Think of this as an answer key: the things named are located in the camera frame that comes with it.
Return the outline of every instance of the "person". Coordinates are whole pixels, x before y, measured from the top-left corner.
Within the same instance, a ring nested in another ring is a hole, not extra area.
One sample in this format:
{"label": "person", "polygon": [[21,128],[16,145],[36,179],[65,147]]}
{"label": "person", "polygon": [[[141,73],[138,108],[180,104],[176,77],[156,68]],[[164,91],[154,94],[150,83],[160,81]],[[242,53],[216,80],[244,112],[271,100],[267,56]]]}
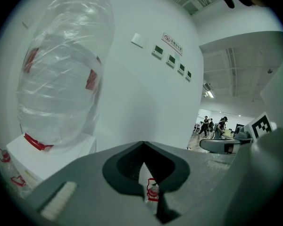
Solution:
{"label": "person", "polygon": [[208,135],[209,135],[210,132],[211,133],[213,132],[213,128],[214,128],[214,123],[213,123],[213,119],[211,118],[211,121],[208,124],[208,129],[209,129]]}
{"label": "person", "polygon": [[199,132],[199,135],[204,131],[204,135],[205,135],[205,137],[207,137],[207,128],[208,128],[208,117],[206,116],[204,121],[203,121],[203,125],[201,127],[200,132]]}
{"label": "person", "polygon": [[223,128],[225,126],[225,123],[227,122],[227,117],[223,117],[221,118],[220,122],[218,123],[217,127],[216,127],[216,131],[215,131],[215,137],[214,139],[219,139],[220,136],[222,135],[223,133]]}
{"label": "person", "polygon": [[211,118],[211,121],[210,121],[208,127],[209,127],[210,131],[212,132],[213,131],[213,127],[214,127],[213,118]]}

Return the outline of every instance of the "white pedestal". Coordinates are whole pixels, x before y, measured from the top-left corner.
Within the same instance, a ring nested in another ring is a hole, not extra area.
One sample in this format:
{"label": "white pedestal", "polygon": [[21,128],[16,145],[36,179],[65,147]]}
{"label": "white pedestal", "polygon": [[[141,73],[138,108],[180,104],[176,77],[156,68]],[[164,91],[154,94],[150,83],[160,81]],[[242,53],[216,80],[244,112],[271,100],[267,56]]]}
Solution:
{"label": "white pedestal", "polygon": [[75,159],[95,153],[96,139],[81,133],[75,144],[56,145],[39,151],[23,134],[10,142],[7,150],[20,175],[31,188],[35,188]]}

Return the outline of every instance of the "white curved wall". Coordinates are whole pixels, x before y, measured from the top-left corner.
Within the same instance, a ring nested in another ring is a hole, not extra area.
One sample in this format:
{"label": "white curved wall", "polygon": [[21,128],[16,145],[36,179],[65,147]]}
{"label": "white curved wall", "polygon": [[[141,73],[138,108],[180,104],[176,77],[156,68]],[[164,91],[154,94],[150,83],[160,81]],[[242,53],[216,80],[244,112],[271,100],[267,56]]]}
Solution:
{"label": "white curved wall", "polygon": [[[20,69],[42,12],[52,0],[24,0],[0,40],[0,147],[20,135],[16,97]],[[200,105],[203,57],[190,15],[172,0],[110,0],[116,33],[107,60],[95,128],[97,150],[137,140],[185,148]],[[31,16],[32,25],[22,25]],[[130,43],[139,33],[148,40],[141,49]],[[151,55],[154,44],[167,53],[169,33],[183,47],[180,61],[192,72],[188,83],[176,70]]]}
{"label": "white curved wall", "polygon": [[283,128],[283,63],[273,78],[260,93],[269,118],[274,119],[277,127]]}
{"label": "white curved wall", "polygon": [[247,7],[234,0],[235,8],[229,8],[223,0],[210,4],[193,15],[199,34],[199,45],[252,32],[278,31],[283,26],[269,8]]}

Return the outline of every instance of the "clear plastic wrap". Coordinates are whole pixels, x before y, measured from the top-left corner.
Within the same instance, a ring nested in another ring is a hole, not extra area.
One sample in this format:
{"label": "clear plastic wrap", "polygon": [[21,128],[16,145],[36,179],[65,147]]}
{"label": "clear plastic wrap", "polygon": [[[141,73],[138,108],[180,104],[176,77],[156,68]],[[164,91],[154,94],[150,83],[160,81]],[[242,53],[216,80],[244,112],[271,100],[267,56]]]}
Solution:
{"label": "clear plastic wrap", "polygon": [[7,150],[0,149],[0,174],[6,181],[5,188],[12,193],[16,193],[21,198],[26,198],[32,189],[20,176],[11,161],[10,155]]}
{"label": "clear plastic wrap", "polygon": [[91,111],[114,38],[109,0],[55,0],[34,34],[17,88],[25,133],[45,145],[76,138]]}

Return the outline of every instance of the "red and white sign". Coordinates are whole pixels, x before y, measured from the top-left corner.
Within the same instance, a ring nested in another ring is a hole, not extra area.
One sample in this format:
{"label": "red and white sign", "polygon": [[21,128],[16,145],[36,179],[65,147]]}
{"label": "red and white sign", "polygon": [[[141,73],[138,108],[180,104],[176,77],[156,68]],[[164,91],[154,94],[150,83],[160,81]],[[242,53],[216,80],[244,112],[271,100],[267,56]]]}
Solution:
{"label": "red and white sign", "polygon": [[10,155],[7,150],[0,149],[0,160],[1,162],[10,162]]}
{"label": "red and white sign", "polygon": [[162,40],[175,49],[181,56],[183,55],[183,48],[170,35],[164,33]]}
{"label": "red and white sign", "polygon": [[21,186],[24,187],[26,185],[26,182],[24,181],[24,179],[21,176],[18,177],[12,177],[10,178],[10,180],[16,184],[17,186]]}
{"label": "red and white sign", "polygon": [[159,187],[154,178],[148,179],[147,196],[149,201],[158,202]]}

